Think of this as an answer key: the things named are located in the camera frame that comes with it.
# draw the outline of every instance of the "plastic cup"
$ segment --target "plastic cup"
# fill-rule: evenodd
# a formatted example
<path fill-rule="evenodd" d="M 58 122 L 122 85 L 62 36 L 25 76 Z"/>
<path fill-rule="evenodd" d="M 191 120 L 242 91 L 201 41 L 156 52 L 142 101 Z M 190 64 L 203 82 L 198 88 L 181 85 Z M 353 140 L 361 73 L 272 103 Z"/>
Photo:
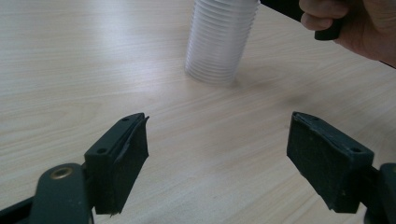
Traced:
<path fill-rule="evenodd" d="M 206 83 L 234 81 L 258 0 L 195 0 L 186 73 Z"/>

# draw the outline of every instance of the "wooden table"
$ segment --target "wooden table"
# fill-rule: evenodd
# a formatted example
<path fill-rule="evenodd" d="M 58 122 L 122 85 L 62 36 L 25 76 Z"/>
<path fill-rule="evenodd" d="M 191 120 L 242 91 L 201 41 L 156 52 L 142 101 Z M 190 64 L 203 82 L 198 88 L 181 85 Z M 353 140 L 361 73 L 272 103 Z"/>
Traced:
<path fill-rule="evenodd" d="M 121 215 L 97 223 L 361 223 L 286 156 L 292 111 L 396 161 L 396 70 L 261 6 L 230 86 L 184 74 L 193 1 L 2 1 L 0 209 L 118 119 L 150 116 L 150 157 Z"/>

